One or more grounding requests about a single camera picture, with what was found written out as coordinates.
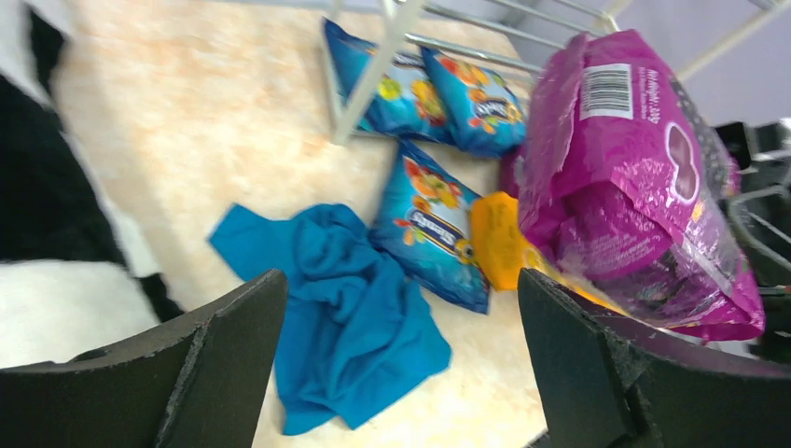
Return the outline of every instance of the pink plastic bag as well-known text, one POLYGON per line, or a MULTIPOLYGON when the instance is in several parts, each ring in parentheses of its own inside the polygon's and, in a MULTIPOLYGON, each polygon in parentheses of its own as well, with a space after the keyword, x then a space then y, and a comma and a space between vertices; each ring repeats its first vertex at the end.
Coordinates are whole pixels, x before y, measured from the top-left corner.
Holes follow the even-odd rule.
POLYGON ((500 159, 499 189, 512 198, 519 194, 519 184, 524 173, 524 157, 520 151, 511 151, 500 159))
POLYGON ((573 38, 529 116, 512 156, 526 169, 511 182, 530 242, 651 325, 707 340, 763 332, 755 280, 716 203, 738 189, 735 165, 635 31, 573 38))

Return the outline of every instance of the metal wire rack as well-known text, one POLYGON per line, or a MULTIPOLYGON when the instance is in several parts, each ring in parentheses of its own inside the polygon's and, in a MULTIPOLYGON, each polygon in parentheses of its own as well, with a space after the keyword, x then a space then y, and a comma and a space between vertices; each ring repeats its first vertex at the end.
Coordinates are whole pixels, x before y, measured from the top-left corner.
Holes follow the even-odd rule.
MULTIPOLYGON (((594 19, 592 27, 585 26, 557 15, 520 3, 519 0, 481 0, 506 7, 519 14, 533 16, 541 21, 549 21, 576 32, 588 32, 593 35, 606 35, 619 31, 616 17, 631 4, 631 0, 613 0, 604 9, 595 9, 582 5, 573 0, 552 0, 563 5, 569 10, 574 10, 594 19)), ((719 42, 704 51, 694 61, 676 71, 679 79, 685 80, 711 61, 742 42, 747 36, 760 29, 779 13, 791 6, 791 0, 750 0, 758 7, 758 11, 746 20, 739 28, 726 35, 719 42)), ((332 21, 337 21, 343 9, 343 0, 333 0, 328 12, 332 21)), ((524 72, 522 79, 531 79, 532 76, 541 74, 542 69, 536 65, 526 63, 519 59, 509 58, 489 51, 474 49, 463 45, 454 44, 424 35, 416 35, 410 30, 420 19, 422 11, 426 11, 451 20, 465 22, 484 29, 492 30, 515 39, 522 39, 545 45, 553 49, 562 49, 563 42, 556 42, 540 35, 533 35, 516 28, 506 26, 495 21, 484 20, 479 17, 437 5, 429 0, 381 0, 381 12, 385 23, 385 33, 379 44, 379 51, 368 63, 368 67, 357 81, 357 84, 344 105, 340 96, 338 79, 335 67, 329 55, 329 50, 324 39, 321 40, 322 64, 325 68, 326 86, 329 95, 330 116, 332 118, 332 135, 330 141, 336 145, 345 145, 352 134, 377 135, 365 133, 356 129, 357 123, 362 118, 368 105, 374 97, 377 85, 382 75, 387 70, 394 54, 404 42, 411 44, 442 49, 467 58, 472 58, 486 63, 493 63, 510 69, 524 72)), ((515 77, 512 72, 503 73, 506 77, 515 77)))

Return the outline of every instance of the black object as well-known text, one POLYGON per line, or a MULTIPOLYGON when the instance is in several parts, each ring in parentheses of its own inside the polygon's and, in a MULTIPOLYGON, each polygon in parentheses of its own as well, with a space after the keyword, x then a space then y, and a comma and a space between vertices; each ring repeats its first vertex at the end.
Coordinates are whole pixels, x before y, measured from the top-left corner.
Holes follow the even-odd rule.
POLYGON ((791 130, 783 120, 756 127, 732 121, 717 126, 715 132, 742 170, 751 166, 758 153, 784 149, 784 142, 791 137, 791 130))
POLYGON ((728 201, 728 222, 762 286, 791 285, 791 191, 785 186, 728 201))
POLYGON ((249 447, 283 325, 285 276, 70 362, 0 371, 0 446, 249 447))
POLYGON ((781 185, 791 173, 791 159, 753 161, 750 169, 742 172, 741 192, 749 193, 781 185))
POLYGON ((759 342, 750 345, 749 351, 752 355, 761 359, 791 364, 791 334, 767 331, 761 336, 759 342))
POLYGON ((739 169, 750 167, 753 156, 759 151, 757 137, 753 128, 742 121, 733 121, 715 128, 730 157, 739 164, 739 169))
MULTIPOLYGON (((789 287, 779 287, 778 289, 782 289, 783 293, 766 294, 764 291, 759 291, 761 293, 761 300, 764 303, 764 313, 766 313, 767 317, 766 333, 764 333, 764 336, 775 331, 791 334, 791 290, 789 290, 789 287)), ((791 339, 783 337, 778 340, 778 342, 787 345, 785 350, 788 354, 784 357, 782 362, 791 364, 791 339)))
MULTIPOLYGON (((13 18, 28 30, 27 54, 43 91, 66 43, 35 10, 13 18)), ((62 259, 115 263, 129 270, 124 242, 114 234, 95 191, 64 138, 58 112, 41 105, 0 71, 0 260, 62 259)), ((168 297, 161 273, 137 278, 164 322, 183 313, 168 297)))
POLYGON ((548 424, 536 446, 791 446, 791 367, 688 343, 534 270, 519 300, 548 424))

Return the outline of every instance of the blue towel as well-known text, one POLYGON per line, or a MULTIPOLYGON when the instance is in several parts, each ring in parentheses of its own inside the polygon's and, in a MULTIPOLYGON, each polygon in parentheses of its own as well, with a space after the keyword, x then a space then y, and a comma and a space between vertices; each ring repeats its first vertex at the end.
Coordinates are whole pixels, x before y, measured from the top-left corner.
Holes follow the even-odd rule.
POLYGON ((274 365, 285 435, 335 415, 355 429, 451 360, 418 285, 366 235, 345 205, 270 220, 234 204, 209 239, 244 281, 288 277, 274 365))

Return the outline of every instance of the plastic packaging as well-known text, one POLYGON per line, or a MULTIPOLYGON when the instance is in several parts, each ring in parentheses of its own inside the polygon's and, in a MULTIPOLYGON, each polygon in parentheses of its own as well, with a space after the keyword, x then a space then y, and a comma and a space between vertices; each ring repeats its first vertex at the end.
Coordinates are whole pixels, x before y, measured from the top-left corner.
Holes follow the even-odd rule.
MULTIPOLYGON (((343 97, 348 98, 363 75, 377 46, 349 35, 335 22, 324 19, 329 52, 338 72, 343 97)), ((378 133, 418 137, 452 145, 447 116, 434 85, 417 54, 398 52, 371 101, 360 127, 378 133)))
POLYGON ((472 249, 495 289, 514 290, 522 268, 535 269, 580 296, 616 313, 625 312, 583 279, 560 273, 517 227, 517 200, 497 191, 472 204, 472 249))
POLYGON ((368 238, 431 292, 486 314, 489 282, 469 243, 469 207, 478 197, 402 140, 368 238))
POLYGON ((733 161, 634 31, 573 38, 531 100, 522 233, 627 313, 707 340, 750 339, 764 313, 717 200, 733 161))
POLYGON ((521 178, 526 169, 521 151, 512 151, 503 156, 500 160, 500 189, 512 198, 519 196, 519 185, 523 182, 521 178))
POLYGON ((456 145, 480 156, 502 156, 524 140, 519 101, 494 71, 421 48, 425 70, 451 116, 456 145))

